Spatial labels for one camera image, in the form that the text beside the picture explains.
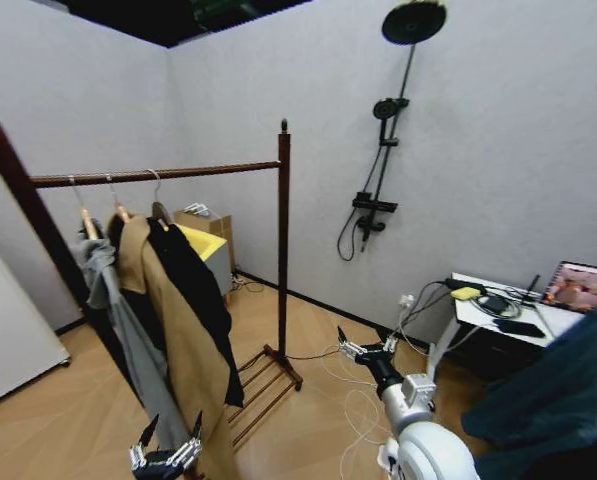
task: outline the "handheld shower head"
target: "handheld shower head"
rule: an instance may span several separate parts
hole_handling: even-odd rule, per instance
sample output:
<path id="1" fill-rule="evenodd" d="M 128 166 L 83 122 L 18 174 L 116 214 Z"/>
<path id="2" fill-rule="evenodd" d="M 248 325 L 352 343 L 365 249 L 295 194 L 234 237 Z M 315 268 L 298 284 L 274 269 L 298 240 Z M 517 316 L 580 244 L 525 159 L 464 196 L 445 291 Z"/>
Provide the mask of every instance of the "handheld shower head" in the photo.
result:
<path id="1" fill-rule="evenodd" d="M 391 43 L 412 45 L 433 37 L 446 18 L 447 9 L 441 0 L 409 0 L 389 12 L 382 34 Z"/>

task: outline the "laptop screen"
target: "laptop screen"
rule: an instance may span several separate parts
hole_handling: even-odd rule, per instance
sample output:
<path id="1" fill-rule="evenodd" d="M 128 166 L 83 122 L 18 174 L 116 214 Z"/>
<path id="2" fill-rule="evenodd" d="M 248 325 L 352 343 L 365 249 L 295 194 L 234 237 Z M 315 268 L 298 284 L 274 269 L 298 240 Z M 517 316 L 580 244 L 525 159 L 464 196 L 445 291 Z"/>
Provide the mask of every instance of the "laptop screen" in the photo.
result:
<path id="1" fill-rule="evenodd" d="M 541 302 L 574 312 L 597 307 L 597 267 L 561 262 Z"/>

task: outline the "wooden hanger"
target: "wooden hanger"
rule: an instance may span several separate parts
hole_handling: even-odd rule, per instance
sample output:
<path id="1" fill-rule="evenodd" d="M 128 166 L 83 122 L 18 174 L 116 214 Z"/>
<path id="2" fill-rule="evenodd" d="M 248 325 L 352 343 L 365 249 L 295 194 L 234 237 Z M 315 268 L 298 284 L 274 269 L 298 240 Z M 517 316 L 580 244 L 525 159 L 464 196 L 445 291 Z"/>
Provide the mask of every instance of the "wooden hanger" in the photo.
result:
<path id="1" fill-rule="evenodd" d="M 96 227 L 94 222 L 91 220 L 91 215 L 89 215 L 89 210 L 85 208 L 85 202 L 78 191 L 78 187 L 76 187 L 76 180 L 74 179 L 73 175 L 69 175 L 69 183 L 74 189 L 76 193 L 76 197 L 78 198 L 78 203 L 80 203 L 80 217 L 82 218 L 82 222 L 85 225 L 85 232 L 87 232 L 87 238 L 89 240 L 98 240 L 98 232 L 96 231 Z"/>
<path id="2" fill-rule="evenodd" d="M 160 189 L 160 175 L 158 172 L 153 168 L 148 168 L 147 171 L 154 174 L 156 180 L 158 180 L 158 184 L 156 185 L 156 190 L 154 190 L 154 203 L 151 204 L 151 216 L 158 220 L 159 222 L 163 223 L 164 226 L 169 226 L 171 223 L 171 218 L 169 217 L 169 213 L 167 213 L 167 209 L 165 206 L 160 203 L 158 200 L 158 190 Z"/>
<path id="3" fill-rule="evenodd" d="M 114 207 L 116 207 L 116 212 L 118 212 L 118 216 L 122 219 L 122 221 L 127 223 L 129 221 L 129 214 L 127 213 L 127 209 L 122 206 L 122 203 L 118 201 L 118 195 L 116 194 L 116 189 L 114 188 L 110 173 L 107 174 L 107 183 L 109 185 L 109 189 L 111 190 L 111 194 L 114 197 Z"/>

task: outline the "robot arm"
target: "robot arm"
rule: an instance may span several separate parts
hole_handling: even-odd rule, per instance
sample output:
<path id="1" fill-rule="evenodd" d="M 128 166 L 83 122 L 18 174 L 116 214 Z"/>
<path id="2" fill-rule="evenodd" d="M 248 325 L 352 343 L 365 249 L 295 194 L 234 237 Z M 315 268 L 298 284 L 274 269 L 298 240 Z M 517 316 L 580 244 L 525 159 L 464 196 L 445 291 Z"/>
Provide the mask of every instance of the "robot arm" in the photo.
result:
<path id="1" fill-rule="evenodd" d="M 436 385 L 424 373 L 403 377 L 391 364 L 396 338 L 356 345 L 338 328 L 340 351 L 366 366 L 377 384 L 394 437 L 380 448 L 379 464 L 392 480 L 477 480 L 469 449 L 457 435 L 432 422 Z"/>

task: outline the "wooden clothes rack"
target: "wooden clothes rack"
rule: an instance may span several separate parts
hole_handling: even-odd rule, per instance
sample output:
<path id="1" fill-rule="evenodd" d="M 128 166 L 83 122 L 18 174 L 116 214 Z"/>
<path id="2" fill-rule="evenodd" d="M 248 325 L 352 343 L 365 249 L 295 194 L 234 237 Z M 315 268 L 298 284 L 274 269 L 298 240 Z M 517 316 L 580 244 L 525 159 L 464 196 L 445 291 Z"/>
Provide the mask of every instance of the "wooden clothes rack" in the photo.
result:
<path id="1" fill-rule="evenodd" d="M 247 380 L 243 386 L 246 387 L 254 378 L 258 377 L 272 364 L 280 367 L 281 371 L 273 379 L 267 382 L 259 391 L 248 398 L 242 410 L 231 415 L 229 423 L 232 424 L 240 413 L 249 407 L 265 390 L 271 387 L 281 377 L 289 378 L 290 383 L 274 397 L 262 412 L 247 425 L 244 430 L 234 439 L 234 445 L 238 444 L 245 435 L 256 425 L 280 399 L 291 388 L 300 390 L 303 379 L 293 369 L 286 356 L 287 348 L 287 250 L 289 242 L 289 178 L 290 178 L 290 148 L 291 135 L 287 132 L 287 121 L 281 123 L 281 132 L 278 135 L 278 161 L 264 163 L 250 163 L 241 165 L 225 165 L 218 167 L 199 168 L 178 168 L 156 170 L 161 179 L 199 177 L 205 175 L 223 175 L 239 172 L 251 172 L 255 170 L 278 170 L 278 350 L 264 345 L 262 350 L 245 366 L 253 364 L 262 356 L 269 357 L 267 362 L 258 372 Z M 109 174 L 83 174 L 83 175 L 48 175 L 30 177 L 25 170 L 20 158 L 0 125 L 0 175 L 5 184 L 13 194 L 29 220 L 31 227 L 40 238 L 45 250 L 56 265 L 60 276 L 69 288 L 76 303 L 87 320 L 96 331 L 98 337 L 111 355 L 114 363 L 125 377 L 127 383 L 132 387 L 127 362 L 124 357 L 122 345 L 111 327 L 107 315 L 102 310 L 94 310 L 87 304 L 89 289 L 85 284 L 82 272 L 71 252 L 65 243 L 58 227 L 54 223 L 47 207 L 38 195 L 39 188 L 69 187 L 75 185 L 99 185 L 108 183 Z M 154 174 L 149 171 L 139 172 L 118 172 L 111 174 L 114 183 L 153 181 Z"/>

